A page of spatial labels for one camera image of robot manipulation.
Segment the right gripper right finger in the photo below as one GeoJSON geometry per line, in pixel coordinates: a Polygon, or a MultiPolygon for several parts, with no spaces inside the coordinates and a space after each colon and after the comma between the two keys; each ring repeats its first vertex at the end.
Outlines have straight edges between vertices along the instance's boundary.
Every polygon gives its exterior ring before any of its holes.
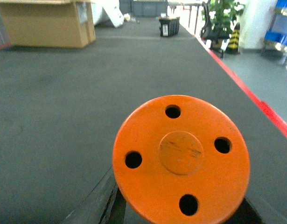
{"type": "Polygon", "coordinates": [[[263,224],[258,212],[251,206],[246,198],[243,199],[239,208],[234,214],[235,224],[263,224]]]}

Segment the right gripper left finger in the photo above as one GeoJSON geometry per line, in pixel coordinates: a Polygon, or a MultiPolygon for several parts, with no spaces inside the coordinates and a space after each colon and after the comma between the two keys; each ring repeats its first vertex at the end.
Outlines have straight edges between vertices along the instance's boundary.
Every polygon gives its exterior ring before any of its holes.
{"type": "Polygon", "coordinates": [[[126,201],[110,167],[89,195],[61,223],[122,224],[125,212],[126,201]]]}

